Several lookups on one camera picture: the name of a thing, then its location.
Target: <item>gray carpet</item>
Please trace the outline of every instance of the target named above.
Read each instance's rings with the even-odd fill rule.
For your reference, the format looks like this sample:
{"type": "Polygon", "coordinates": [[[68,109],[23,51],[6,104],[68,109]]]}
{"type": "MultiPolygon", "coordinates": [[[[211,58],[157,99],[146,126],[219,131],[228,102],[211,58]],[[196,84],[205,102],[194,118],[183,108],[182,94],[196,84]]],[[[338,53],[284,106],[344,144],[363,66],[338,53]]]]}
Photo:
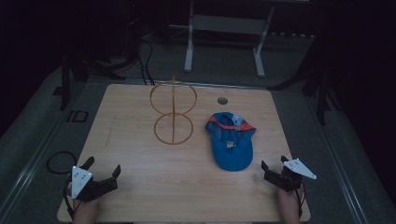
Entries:
{"type": "MultiPolygon", "coordinates": [[[[176,76],[178,80],[190,83],[265,89],[295,74],[311,41],[301,37],[270,36],[262,53],[266,71],[264,78],[256,76],[250,48],[196,45],[192,71],[186,74],[183,71],[186,46],[153,44],[148,66],[156,80],[176,76]]],[[[148,55],[149,45],[143,45],[142,59],[147,59],[148,55]]],[[[92,71],[88,83],[73,81],[72,101],[64,112],[59,111],[60,97],[51,95],[53,89],[60,85],[59,70],[50,75],[32,97],[0,141],[2,202],[7,200],[23,167],[38,150],[42,158],[36,161],[36,170],[28,188],[20,192],[14,203],[10,203],[9,216],[3,219],[5,223],[59,223],[56,213],[62,200],[60,186],[66,176],[50,173],[46,161],[62,150],[79,155],[108,84],[143,84],[137,66],[118,74],[127,79],[116,81],[92,71]],[[71,110],[88,111],[87,122],[66,122],[71,110]]],[[[307,223],[396,223],[395,209],[345,114],[336,109],[327,111],[327,125],[319,125],[313,112],[317,99],[315,96],[302,96],[303,85],[302,81],[283,91],[273,91],[273,96],[293,158],[303,160],[318,176],[317,180],[304,180],[312,216],[307,223]],[[334,157],[342,164],[341,170],[334,165],[334,157]],[[345,187],[346,181],[352,189],[345,187]],[[350,195],[346,193],[348,190],[355,193],[353,196],[358,200],[363,216],[356,216],[353,212],[356,204],[351,204],[354,201],[347,198],[350,195]]],[[[64,160],[56,168],[63,169],[69,163],[64,160]]]]}

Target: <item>metal frame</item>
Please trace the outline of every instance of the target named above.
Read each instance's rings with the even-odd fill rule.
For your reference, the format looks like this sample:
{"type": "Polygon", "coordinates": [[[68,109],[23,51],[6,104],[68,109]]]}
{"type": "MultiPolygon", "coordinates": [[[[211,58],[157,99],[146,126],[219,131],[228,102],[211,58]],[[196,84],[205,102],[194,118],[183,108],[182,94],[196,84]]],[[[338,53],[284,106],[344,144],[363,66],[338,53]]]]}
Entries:
{"type": "Polygon", "coordinates": [[[262,46],[265,37],[268,34],[271,19],[274,15],[275,7],[271,7],[267,18],[263,20],[251,20],[230,17],[216,17],[205,15],[194,15],[194,1],[190,0],[190,19],[189,19],[189,42],[187,46],[186,62],[184,63],[184,71],[192,70],[192,54],[193,54],[193,31],[207,30],[219,31],[238,34],[260,35],[259,44],[253,48],[254,62],[256,64],[257,76],[264,77],[264,68],[262,66],[262,46]]]}

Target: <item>blue cap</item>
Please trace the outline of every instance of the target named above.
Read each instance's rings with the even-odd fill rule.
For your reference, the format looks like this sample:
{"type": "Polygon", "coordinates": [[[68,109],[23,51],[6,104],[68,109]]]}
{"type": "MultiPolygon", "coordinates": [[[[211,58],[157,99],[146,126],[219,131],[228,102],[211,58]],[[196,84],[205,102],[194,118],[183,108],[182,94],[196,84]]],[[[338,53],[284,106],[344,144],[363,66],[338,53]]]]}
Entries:
{"type": "Polygon", "coordinates": [[[216,113],[205,129],[211,135],[213,157],[219,167],[226,171],[241,171],[251,164],[251,137],[256,129],[244,119],[230,112],[216,113]]]}

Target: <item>wire ring stand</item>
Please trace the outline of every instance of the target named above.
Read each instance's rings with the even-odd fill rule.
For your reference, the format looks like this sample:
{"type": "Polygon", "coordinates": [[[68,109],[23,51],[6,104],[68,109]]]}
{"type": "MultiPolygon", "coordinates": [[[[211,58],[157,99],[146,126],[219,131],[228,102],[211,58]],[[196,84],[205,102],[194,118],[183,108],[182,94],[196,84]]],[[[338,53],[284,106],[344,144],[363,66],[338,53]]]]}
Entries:
{"type": "Polygon", "coordinates": [[[155,124],[154,124],[154,134],[155,134],[155,136],[158,138],[158,140],[160,140],[161,142],[163,142],[163,143],[165,143],[165,144],[168,144],[168,145],[179,145],[179,144],[182,144],[182,143],[184,143],[184,142],[186,142],[187,140],[190,139],[190,137],[192,136],[194,127],[193,127],[193,124],[192,124],[191,119],[190,119],[189,117],[187,117],[186,114],[189,113],[190,111],[192,111],[192,109],[195,107],[195,105],[196,105],[196,103],[197,103],[197,98],[198,98],[197,92],[195,91],[195,89],[194,89],[191,85],[189,85],[189,84],[187,84],[187,83],[185,83],[185,82],[175,81],[175,77],[173,77],[173,79],[172,79],[171,81],[165,81],[165,82],[162,83],[162,84],[156,85],[156,86],[151,90],[151,92],[150,92],[150,94],[149,94],[149,101],[150,101],[150,103],[151,103],[151,106],[152,106],[158,113],[162,114],[162,115],[155,121],[155,124]],[[163,84],[167,84],[167,83],[172,83],[172,112],[170,112],[170,113],[163,113],[161,110],[159,110],[157,107],[154,106],[154,103],[152,102],[152,95],[153,95],[153,93],[154,93],[159,87],[161,87],[161,86],[163,86],[163,84]],[[175,110],[175,105],[176,105],[176,104],[175,104],[175,83],[177,83],[177,84],[182,84],[182,85],[185,85],[185,86],[189,87],[189,88],[193,91],[194,96],[195,96],[195,100],[194,100],[194,103],[193,103],[193,105],[191,106],[191,108],[189,108],[188,110],[186,110],[186,111],[183,112],[183,113],[177,113],[176,110],[175,110]],[[189,121],[190,126],[191,126],[191,131],[190,131],[189,135],[188,135],[185,139],[183,139],[183,140],[181,140],[181,141],[178,141],[178,142],[175,142],[175,126],[176,126],[176,125],[175,125],[175,119],[176,119],[176,117],[180,117],[180,116],[181,116],[181,117],[184,117],[185,119],[187,119],[187,120],[189,121]],[[157,124],[158,124],[158,122],[159,122],[162,118],[164,118],[164,117],[172,117],[172,142],[168,142],[168,141],[165,141],[165,140],[161,139],[161,137],[157,134],[157,124]]]}

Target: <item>human arm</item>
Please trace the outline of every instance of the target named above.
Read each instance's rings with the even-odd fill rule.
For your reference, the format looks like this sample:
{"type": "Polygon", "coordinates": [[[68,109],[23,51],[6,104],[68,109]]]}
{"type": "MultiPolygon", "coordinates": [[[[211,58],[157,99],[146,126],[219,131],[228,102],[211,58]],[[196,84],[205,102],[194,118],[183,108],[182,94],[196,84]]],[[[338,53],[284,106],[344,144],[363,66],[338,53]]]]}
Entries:
{"type": "MultiPolygon", "coordinates": [[[[303,188],[299,188],[297,191],[299,195],[302,195],[303,188]]],[[[300,224],[300,201],[296,191],[292,190],[290,192],[286,192],[283,189],[278,189],[277,198],[283,221],[286,224],[300,224]]]]}
{"type": "Polygon", "coordinates": [[[99,198],[90,202],[84,203],[79,200],[73,200],[73,208],[75,213],[73,215],[74,224],[92,224],[96,219],[96,214],[99,206],[99,198]]]}

